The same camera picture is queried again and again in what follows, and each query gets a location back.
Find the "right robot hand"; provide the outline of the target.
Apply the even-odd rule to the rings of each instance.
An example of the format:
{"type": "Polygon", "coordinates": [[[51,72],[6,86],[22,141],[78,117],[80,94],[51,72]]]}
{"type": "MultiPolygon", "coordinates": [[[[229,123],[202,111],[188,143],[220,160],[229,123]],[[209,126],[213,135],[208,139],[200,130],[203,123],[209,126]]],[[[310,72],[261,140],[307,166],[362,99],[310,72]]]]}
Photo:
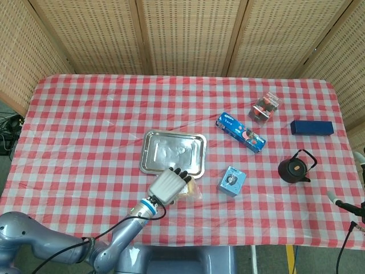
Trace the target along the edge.
{"type": "MultiPolygon", "coordinates": [[[[364,153],[353,151],[352,154],[354,156],[355,162],[360,166],[360,174],[364,183],[364,153]]],[[[361,223],[364,224],[364,199],[362,200],[362,202],[360,202],[361,196],[356,198],[354,195],[351,195],[350,202],[350,195],[342,195],[340,197],[337,197],[336,193],[328,191],[327,197],[330,202],[332,202],[332,204],[359,217],[361,223]]]]}

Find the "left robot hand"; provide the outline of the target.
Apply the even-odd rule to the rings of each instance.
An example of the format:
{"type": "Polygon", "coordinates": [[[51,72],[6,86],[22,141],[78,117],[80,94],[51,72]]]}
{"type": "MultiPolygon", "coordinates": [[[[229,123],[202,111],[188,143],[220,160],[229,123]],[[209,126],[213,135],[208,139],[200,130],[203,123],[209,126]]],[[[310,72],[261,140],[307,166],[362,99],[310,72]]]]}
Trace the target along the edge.
{"type": "Polygon", "coordinates": [[[181,190],[192,180],[187,171],[169,167],[148,188],[148,195],[155,197],[164,206],[170,204],[181,190]]]}

